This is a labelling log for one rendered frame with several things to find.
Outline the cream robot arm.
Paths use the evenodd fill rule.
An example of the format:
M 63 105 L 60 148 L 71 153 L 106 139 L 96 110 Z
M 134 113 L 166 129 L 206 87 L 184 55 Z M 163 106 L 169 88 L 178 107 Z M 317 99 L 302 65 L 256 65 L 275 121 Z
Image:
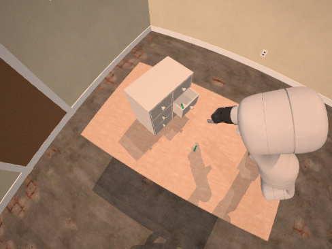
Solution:
M 240 102 L 237 123 L 258 166 L 264 198 L 292 198 L 299 173 L 295 154 L 316 151 L 327 139 L 329 123 L 321 96 L 305 86 L 251 95 Z

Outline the small beige chest of drawers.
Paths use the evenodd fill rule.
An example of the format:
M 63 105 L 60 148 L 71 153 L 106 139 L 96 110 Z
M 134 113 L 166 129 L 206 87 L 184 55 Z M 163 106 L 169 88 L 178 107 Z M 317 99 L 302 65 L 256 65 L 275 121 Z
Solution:
M 156 135 L 154 129 L 157 126 L 155 128 L 153 126 L 150 111 L 172 93 L 172 103 L 170 104 L 172 120 L 173 91 L 191 75 L 193 79 L 193 73 L 167 56 L 124 89 L 136 119 L 154 136 Z

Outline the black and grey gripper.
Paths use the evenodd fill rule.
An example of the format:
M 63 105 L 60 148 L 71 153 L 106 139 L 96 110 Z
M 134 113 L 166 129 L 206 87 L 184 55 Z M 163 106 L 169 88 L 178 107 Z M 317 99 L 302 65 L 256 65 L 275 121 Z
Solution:
M 219 107 L 212 115 L 211 120 L 207 119 L 208 124 L 234 124 L 237 125 L 236 134 L 240 135 L 237 123 L 237 108 L 238 106 L 234 105 L 233 107 Z

